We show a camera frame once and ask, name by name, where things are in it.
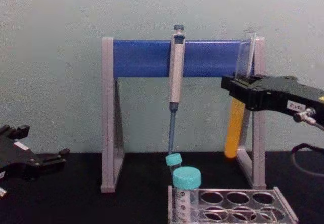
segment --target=black table surface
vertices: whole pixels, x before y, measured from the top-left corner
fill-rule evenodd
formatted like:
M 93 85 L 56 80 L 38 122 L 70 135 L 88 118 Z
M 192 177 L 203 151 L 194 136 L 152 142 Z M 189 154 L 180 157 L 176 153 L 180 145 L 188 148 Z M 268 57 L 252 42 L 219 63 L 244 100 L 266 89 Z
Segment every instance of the black table surface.
M 0 182 L 0 223 L 167 223 L 165 153 L 126 154 L 117 191 L 100 193 L 101 154 L 71 154 L 63 172 L 34 182 Z M 249 189 L 236 161 L 223 153 L 182 153 L 201 170 L 201 188 Z M 324 157 L 300 152 L 301 165 L 324 172 Z M 288 152 L 266 153 L 268 188 L 279 187 L 300 223 L 324 223 L 324 180 L 296 170 Z

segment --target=micropipette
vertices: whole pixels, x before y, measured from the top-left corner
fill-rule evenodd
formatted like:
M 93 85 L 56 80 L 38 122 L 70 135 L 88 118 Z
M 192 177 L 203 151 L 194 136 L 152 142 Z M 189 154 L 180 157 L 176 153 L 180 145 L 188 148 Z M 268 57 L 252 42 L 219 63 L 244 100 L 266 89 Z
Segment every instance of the micropipette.
M 171 38 L 170 51 L 170 129 L 169 129 L 169 147 L 168 154 L 172 154 L 174 130 L 176 121 L 176 112 L 178 110 L 181 94 L 181 84 L 183 77 L 183 62 L 185 50 L 184 25 L 175 25 L 175 34 Z

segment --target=light blue wall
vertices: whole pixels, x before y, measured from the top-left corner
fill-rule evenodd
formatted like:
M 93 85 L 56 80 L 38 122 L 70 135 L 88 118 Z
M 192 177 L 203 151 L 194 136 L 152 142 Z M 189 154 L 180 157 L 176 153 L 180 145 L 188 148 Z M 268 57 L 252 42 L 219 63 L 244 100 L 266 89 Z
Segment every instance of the light blue wall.
M 187 39 L 266 37 L 267 71 L 324 88 L 324 0 L 0 0 L 0 123 L 30 124 L 36 152 L 101 151 L 101 37 Z M 125 149 L 165 151 L 166 79 L 120 82 Z M 186 79 L 177 150 L 222 150 L 229 97 L 219 79 Z M 267 150 L 321 145 L 316 129 L 267 113 Z

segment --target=white label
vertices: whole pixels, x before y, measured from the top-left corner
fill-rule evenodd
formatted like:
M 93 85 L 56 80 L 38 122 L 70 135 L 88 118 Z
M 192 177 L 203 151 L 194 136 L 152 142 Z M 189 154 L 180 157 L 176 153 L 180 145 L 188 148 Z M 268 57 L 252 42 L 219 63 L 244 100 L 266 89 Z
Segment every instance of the white label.
M 176 213 L 177 213 L 177 217 L 182 220 L 185 221 L 191 220 L 190 191 L 177 190 Z
M 15 142 L 14 143 L 17 147 L 20 147 L 22 150 L 26 151 L 29 148 L 27 146 L 25 146 L 24 144 L 22 144 L 21 142 Z
M 302 112 L 302 111 L 304 111 L 306 109 L 306 105 L 288 100 L 287 109 L 291 109 L 291 110 L 294 110 L 294 111 L 297 111 L 297 112 Z

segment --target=black cable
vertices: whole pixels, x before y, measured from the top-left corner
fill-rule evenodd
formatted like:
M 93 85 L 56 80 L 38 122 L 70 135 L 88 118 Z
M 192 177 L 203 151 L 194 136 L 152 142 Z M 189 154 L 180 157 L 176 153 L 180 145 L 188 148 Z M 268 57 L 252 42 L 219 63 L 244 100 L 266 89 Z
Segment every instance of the black cable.
M 314 176 L 314 177 L 324 177 L 323 173 L 317 173 L 317 172 L 312 172 L 312 171 L 309 171 L 309 170 L 305 170 L 304 168 L 299 166 L 299 164 L 296 161 L 295 155 L 296 155 L 296 152 L 298 152 L 299 150 L 301 150 L 303 148 L 308 148 L 308 149 L 310 149 L 312 151 L 319 152 L 319 153 L 324 155 L 324 148 L 312 146 L 312 145 L 307 144 L 307 143 L 302 143 L 302 144 L 299 144 L 299 145 L 295 146 L 291 151 L 291 159 L 292 159 L 293 165 L 298 170 L 300 170 L 301 172 L 303 172 L 305 174 L 308 174 L 308 175 L 311 175 L 311 176 Z

